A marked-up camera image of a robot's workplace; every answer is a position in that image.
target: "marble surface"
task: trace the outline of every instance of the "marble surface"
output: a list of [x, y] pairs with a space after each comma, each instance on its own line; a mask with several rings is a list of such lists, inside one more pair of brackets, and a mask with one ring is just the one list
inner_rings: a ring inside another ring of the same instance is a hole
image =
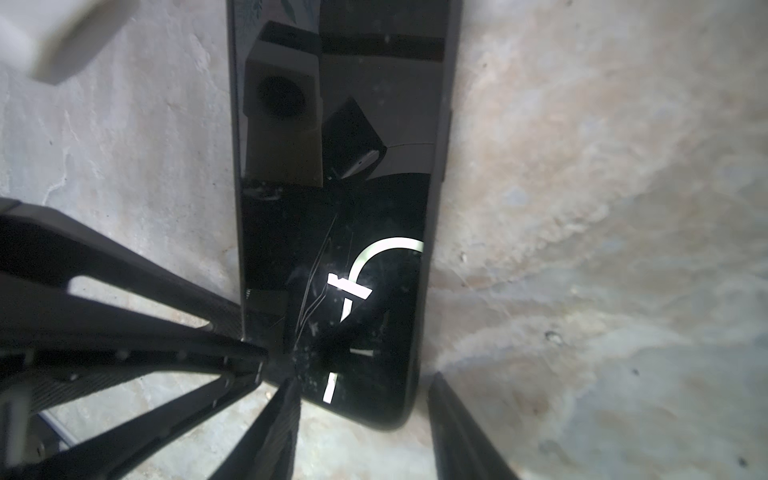
[[[768, 476], [767, 22], [761, 0], [467, 0], [422, 375], [522, 478]], [[226, 49], [220, 2], [142, 2], [57, 88], [0, 70], [0, 194], [235, 299]], [[201, 381], [56, 415], [87, 438]], [[131, 477], [206, 478], [270, 391]], [[294, 478], [435, 477], [423, 398], [395, 432], [302, 414]]]

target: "smartphone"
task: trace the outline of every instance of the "smartphone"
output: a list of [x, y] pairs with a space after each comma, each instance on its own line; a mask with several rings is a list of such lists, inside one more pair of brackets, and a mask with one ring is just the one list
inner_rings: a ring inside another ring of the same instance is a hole
[[408, 418], [460, 0], [229, 0], [244, 339], [268, 382]]

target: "black smartphone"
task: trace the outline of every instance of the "black smartphone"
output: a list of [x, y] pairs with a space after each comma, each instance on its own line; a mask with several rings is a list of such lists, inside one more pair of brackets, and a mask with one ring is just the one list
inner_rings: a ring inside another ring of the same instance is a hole
[[269, 350], [267, 381], [395, 428], [419, 380], [461, 2], [268, 2], [228, 2], [244, 338]]

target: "blurry white object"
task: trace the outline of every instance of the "blurry white object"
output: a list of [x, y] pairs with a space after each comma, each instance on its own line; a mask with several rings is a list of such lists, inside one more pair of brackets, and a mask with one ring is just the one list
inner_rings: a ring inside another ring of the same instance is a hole
[[95, 57], [137, 5], [137, 0], [0, 0], [0, 61], [56, 84]]

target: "phone screen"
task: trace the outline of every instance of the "phone screen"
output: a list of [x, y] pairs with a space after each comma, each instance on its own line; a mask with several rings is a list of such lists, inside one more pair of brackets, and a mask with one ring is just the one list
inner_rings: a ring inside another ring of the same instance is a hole
[[450, 0], [231, 0], [246, 338], [268, 380], [404, 421], [445, 168]]

